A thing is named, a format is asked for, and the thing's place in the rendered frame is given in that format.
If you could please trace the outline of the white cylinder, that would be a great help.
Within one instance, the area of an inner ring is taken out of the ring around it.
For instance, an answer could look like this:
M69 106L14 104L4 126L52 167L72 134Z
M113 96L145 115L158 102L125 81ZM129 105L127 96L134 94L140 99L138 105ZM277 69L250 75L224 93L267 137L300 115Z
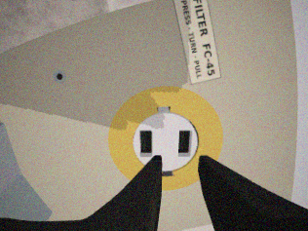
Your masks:
M134 151L146 166L154 155L162 155L162 171L177 170L193 159L198 147L197 132L188 118L158 107L157 114L143 120L135 130Z

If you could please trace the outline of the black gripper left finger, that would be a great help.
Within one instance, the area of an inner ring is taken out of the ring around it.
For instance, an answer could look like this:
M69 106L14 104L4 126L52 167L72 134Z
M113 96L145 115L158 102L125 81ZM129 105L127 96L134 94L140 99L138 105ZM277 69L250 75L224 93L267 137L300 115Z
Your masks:
M90 217L70 221L0 218L0 231L158 231L162 203L162 155L145 167Z

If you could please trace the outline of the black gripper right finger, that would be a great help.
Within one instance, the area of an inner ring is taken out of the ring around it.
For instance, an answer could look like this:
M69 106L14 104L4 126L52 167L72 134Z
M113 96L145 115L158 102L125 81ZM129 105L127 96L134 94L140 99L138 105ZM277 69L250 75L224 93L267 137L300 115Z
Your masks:
M199 156L198 175L214 231L308 231L308 209L211 156Z

